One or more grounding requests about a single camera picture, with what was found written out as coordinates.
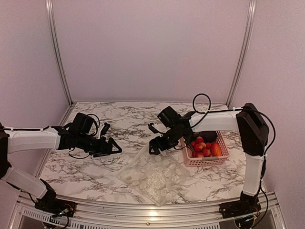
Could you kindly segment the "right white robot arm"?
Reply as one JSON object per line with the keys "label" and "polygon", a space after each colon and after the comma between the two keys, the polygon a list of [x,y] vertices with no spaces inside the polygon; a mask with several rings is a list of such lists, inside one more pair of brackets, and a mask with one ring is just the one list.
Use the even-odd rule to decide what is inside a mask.
{"label": "right white robot arm", "polygon": [[158,119],[168,128],[161,136],[149,141],[149,154],[159,155],[162,151],[178,145],[181,138],[189,139],[194,132],[235,131],[239,133],[243,151],[246,154],[245,182],[241,200],[236,210],[245,214],[254,207],[254,200],[260,189],[263,177],[263,164],[269,127],[252,103],[231,110],[207,111],[199,114],[195,111],[178,114],[172,107],[164,108]]}

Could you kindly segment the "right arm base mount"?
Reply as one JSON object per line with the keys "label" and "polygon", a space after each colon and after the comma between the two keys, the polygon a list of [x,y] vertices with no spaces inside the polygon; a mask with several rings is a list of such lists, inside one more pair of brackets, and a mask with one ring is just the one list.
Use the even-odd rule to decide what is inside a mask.
{"label": "right arm base mount", "polygon": [[254,212],[259,212],[261,210],[261,205],[258,200],[251,203],[250,201],[231,201],[222,203],[219,206],[219,213],[222,214],[224,219],[231,217],[238,217],[242,215],[247,215]]}

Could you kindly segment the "pink plastic basket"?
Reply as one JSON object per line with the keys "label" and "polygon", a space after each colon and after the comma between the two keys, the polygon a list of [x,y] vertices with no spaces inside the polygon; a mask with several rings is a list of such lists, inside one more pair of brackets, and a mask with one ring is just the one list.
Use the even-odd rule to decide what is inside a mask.
{"label": "pink plastic basket", "polygon": [[203,166],[214,166],[214,165],[221,165],[224,163],[225,160],[229,157],[229,152],[227,149],[226,144],[224,143],[223,136],[221,132],[217,132],[217,139],[214,142],[217,142],[220,145],[222,156],[219,157],[192,157],[192,151],[190,147],[190,143],[194,141],[198,136],[199,133],[195,133],[193,135],[192,141],[190,143],[187,143],[183,138],[180,140],[181,146],[182,146],[182,152],[183,152],[183,158],[184,163],[187,167],[203,167]]}

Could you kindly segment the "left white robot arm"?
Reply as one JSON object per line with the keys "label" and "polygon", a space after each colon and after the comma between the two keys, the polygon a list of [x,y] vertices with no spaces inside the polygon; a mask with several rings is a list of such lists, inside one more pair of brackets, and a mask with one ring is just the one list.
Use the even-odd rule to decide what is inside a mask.
{"label": "left white robot arm", "polygon": [[8,161],[8,154],[36,150],[83,150],[92,157],[109,156],[121,153],[122,149],[113,138],[106,139],[89,134],[89,128],[65,126],[48,126],[41,129],[0,128],[0,178],[6,183],[21,189],[37,200],[37,204],[49,212],[60,209],[56,192],[45,181],[13,167]]}

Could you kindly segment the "clear zip top bag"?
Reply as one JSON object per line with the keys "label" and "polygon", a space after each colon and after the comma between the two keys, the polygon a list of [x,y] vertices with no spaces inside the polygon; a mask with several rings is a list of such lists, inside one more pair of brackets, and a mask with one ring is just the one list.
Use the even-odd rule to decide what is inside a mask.
{"label": "clear zip top bag", "polygon": [[159,155],[149,154],[146,144],[136,157],[116,175],[154,204],[169,204],[190,178],[185,169],[168,151]]}

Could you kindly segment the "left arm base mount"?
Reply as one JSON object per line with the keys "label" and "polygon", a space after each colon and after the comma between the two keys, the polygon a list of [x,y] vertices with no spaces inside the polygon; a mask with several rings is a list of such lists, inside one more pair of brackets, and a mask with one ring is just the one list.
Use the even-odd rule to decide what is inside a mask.
{"label": "left arm base mount", "polygon": [[72,201],[55,199],[53,202],[46,204],[41,201],[35,203],[35,208],[52,213],[53,215],[60,216],[60,212],[68,209],[68,212],[64,213],[65,216],[72,218],[75,212],[76,203]]}

